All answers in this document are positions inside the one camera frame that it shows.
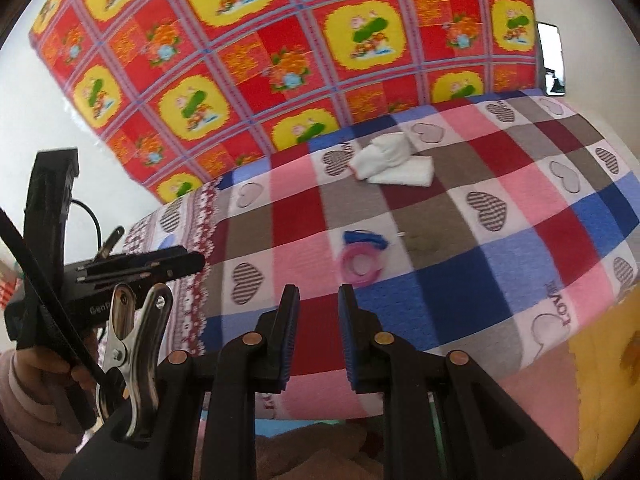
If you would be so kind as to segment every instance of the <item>white cloth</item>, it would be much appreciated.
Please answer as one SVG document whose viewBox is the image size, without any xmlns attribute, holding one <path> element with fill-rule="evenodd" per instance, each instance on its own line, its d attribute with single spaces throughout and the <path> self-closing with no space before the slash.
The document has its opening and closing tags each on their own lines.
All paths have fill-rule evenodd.
<svg viewBox="0 0 640 480">
<path fill-rule="evenodd" d="M 402 132 L 384 134 L 356 153 L 349 167 L 359 180 L 364 180 L 388 168 L 399 166 L 411 156 L 412 147 Z"/>
<path fill-rule="evenodd" d="M 370 184 L 396 184 L 400 186 L 429 187 L 433 182 L 433 159 L 430 156 L 414 155 L 394 168 L 388 168 L 370 176 Z"/>
</svg>

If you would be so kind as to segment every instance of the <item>pink ring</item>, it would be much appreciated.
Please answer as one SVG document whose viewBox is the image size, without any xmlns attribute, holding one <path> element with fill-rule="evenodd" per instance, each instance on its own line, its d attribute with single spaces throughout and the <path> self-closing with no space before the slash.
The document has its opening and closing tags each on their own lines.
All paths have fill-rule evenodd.
<svg viewBox="0 0 640 480">
<path fill-rule="evenodd" d="M 368 256 L 373 260 L 373 265 L 366 274 L 360 275 L 353 269 L 353 260 L 356 256 Z M 368 242 L 356 242 L 347 245 L 340 255 L 340 269 L 345 282 L 353 286 L 367 286 L 375 283 L 382 266 L 380 265 L 380 250 Z"/>
</svg>

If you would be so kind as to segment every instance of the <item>blue strap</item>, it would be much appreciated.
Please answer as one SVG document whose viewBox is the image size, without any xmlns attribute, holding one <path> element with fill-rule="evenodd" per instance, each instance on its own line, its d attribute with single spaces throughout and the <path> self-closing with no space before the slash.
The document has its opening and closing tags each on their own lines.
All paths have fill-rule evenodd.
<svg viewBox="0 0 640 480">
<path fill-rule="evenodd" d="M 384 251 L 389 247 L 389 242 L 382 235 L 372 233 L 371 231 L 345 231 L 342 234 L 345 245 L 354 244 L 356 242 L 368 242 L 380 251 Z"/>
</svg>

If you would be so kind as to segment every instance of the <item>copper rivet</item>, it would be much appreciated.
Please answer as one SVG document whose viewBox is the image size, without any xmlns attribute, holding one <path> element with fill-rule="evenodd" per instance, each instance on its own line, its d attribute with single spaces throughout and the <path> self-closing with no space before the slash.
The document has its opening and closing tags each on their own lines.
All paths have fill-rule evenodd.
<svg viewBox="0 0 640 480">
<path fill-rule="evenodd" d="M 395 341 L 394 335 L 389 332 L 378 332 L 375 336 L 373 336 L 373 341 L 378 343 L 379 345 L 390 345 L 393 341 Z"/>
<path fill-rule="evenodd" d="M 187 360 L 187 352 L 184 350 L 175 350 L 169 354 L 169 362 L 172 365 L 181 365 Z"/>
<path fill-rule="evenodd" d="M 462 350 L 454 350 L 449 354 L 449 360 L 455 365 L 463 366 L 469 362 L 469 355 Z"/>
<path fill-rule="evenodd" d="M 245 345 L 257 345 L 260 341 L 262 341 L 262 336 L 257 332 L 248 332 L 242 336 L 242 342 Z"/>
</svg>

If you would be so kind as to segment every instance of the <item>sleeve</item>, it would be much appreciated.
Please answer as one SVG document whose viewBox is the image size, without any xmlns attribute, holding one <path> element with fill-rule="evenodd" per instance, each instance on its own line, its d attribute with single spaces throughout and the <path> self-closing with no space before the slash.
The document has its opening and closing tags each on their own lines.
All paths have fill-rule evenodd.
<svg viewBox="0 0 640 480">
<path fill-rule="evenodd" d="M 82 434 L 69 433 L 53 406 L 39 404 L 25 393 L 14 370 L 14 354 L 0 354 L 0 416 L 40 474 L 55 480 L 75 455 Z"/>
</svg>

